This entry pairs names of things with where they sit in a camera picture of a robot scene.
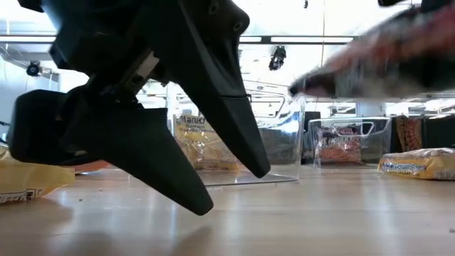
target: food package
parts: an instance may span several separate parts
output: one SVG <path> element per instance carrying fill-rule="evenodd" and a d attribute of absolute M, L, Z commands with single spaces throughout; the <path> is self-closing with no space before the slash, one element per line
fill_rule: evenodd
<path fill-rule="evenodd" d="M 378 165 L 384 174 L 427 180 L 455 180 L 455 149 L 418 149 L 385 154 Z"/>
<path fill-rule="evenodd" d="M 314 159 L 317 167 L 363 164 L 357 127 L 322 127 L 316 134 Z"/>
<path fill-rule="evenodd" d="M 174 137 L 197 171 L 239 171 L 245 167 L 223 143 L 205 117 L 174 116 Z"/>
<path fill-rule="evenodd" d="M 289 91 L 316 97 L 408 97 L 455 87 L 455 1 L 412 7 L 351 41 Z"/>
<path fill-rule="evenodd" d="M 422 121 L 420 118 L 397 117 L 397 133 L 403 152 L 422 148 Z"/>
<path fill-rule="evenodd" d="M 0 204 L 45 196 L 74 180 L 73 169 L 21 163 L 0 146 Z"/>

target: yellow snack bag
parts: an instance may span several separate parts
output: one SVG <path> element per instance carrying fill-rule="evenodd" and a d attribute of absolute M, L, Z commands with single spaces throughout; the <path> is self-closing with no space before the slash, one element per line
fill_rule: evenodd
<path fill-rule="evenodd" d="M 385 154 L 378 171 L 407 178 L 455 180 L 455 150 L 449 148 L 418 149 L 405 153 Z"/>
<path fill-rule="evenodd" d="M 182 114 L 174 115 L 173 120 L 174 137 L 194 169 L 238 171 L 242 168 L 205 117 Z"/>
<path fill-rule="evenodd" d="M 22 163 L 0 146 L 0 204 L 45 196 L 74 180 L 74 169 Z"/>

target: clear plastic bin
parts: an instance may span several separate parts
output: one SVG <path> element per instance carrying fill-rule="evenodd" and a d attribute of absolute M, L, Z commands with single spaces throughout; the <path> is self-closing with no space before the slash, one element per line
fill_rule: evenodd
<path fill-rule="evenodd" d="M 391 124 L 389 117 L 311 120 L 314 166 L 332 171 L 375 169 L 390 151 Z"/>
<path fill-rule="evenodd" d="M 264 101 L 264 98 L 267 97 L 271 97 L 273 100 Z M 172 120 L 171 131 L 205 185 L 274 183 L 299 179 L 303 100 L 292 101 L 286 95 L 273 97 L 252 95 L 251 101 L 259 132 L 272 165 L 271 171 L 261 179 L 252 175 L 235 158 L 187 97 L 179 94 L 174 102 L 175 105 L 169 106 L 169 118 Z M 265 107 L 275 106 L 277 102 L 279 104 L 275 106 L 277 107 L 276 112 L 272 111 L 273 114 L 267 114 L 260 111 L 263 108 L 255 105 L 256 102 Z M 184 129 L 186 123 L 183 120 L 188 118 L 199 123 L 197 129 L 194 129 L 194 125 L 191 131 Z"/>

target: wooden floor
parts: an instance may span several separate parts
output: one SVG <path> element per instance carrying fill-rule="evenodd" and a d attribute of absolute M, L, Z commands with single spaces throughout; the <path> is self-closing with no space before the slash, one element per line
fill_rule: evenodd
<path fill-rule="evenodd" d="M 299 183 L 211 188 L 198 217 L 122 171 L 0 206 L 0 255 L 454 256 L 455 183 L 305 170 Z"/>

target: screw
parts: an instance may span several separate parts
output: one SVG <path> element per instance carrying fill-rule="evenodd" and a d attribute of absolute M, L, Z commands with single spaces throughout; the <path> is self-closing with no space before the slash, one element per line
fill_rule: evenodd
<path fill-rule="evenodd" d="M 210 14 L 210 15 L 216 14 L 219 7 L 220 7 L 220 4 L 218 3 L 218 1 L 212 0 L 210 3 L 210 6 L 208 7 L 208 14 Z"/>
<path fill-rule="evenodd" d="M 234 25 L 234 31 L 238 31 L 240 28 L 242 28 L 242 26 L 243 26 L 243 23 L 241 21 L 237 22 Z"/>

